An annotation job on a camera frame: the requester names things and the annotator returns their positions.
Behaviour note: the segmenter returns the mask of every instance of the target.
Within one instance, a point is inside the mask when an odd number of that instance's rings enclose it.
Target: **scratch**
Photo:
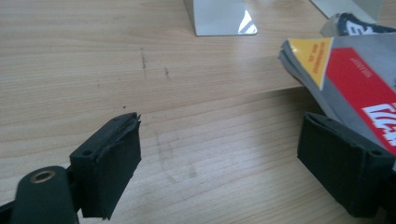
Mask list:
[[[145,77],[146,77],[146,62],[147,62],[147,60],[146,60],[146,57],[145,57],[145,51],[144,51],[144,50],[145,50],[145,49],[140,48],[140,55],[142,56],[142,67],[143,67],[143,72],[144,72]]]
[[[168,80],[170,80],[171,78],[169,77],[169,71],[168,71],[168,69],[165,67],[165,75],[166,75],[166,78],[168,79]]]
[[[176,184],[177,180],[170,174],[170,164],[169,160],[173,158],[172,155],[172,150],[170,151],[170,154],[168,153],[168,150],[166,148],[163,148],[163,144],[160,141],[160,136],[157,134],[157,132],[154,132],[155,134],[155,141],[157,143],[157,148],[158,148],[158,156],[160,157],[160,162],[161,162],[161,169],[165,173],[167,179],[172,183]]]
[[[119,19],[125,19],[125,18],[126,18],[126,16],[117,16],[117,17],[114,17],[113,20],[117,21]]]

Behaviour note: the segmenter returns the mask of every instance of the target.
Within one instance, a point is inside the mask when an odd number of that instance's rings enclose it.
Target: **wood grain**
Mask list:
[[[307,0],[247,7],[257,35],[196,37],[182,0],[0,1],[0,204],[136,111],[143,160],[108,223],[372,223],[296,159],[317,106],[277,55],[325,18]]]

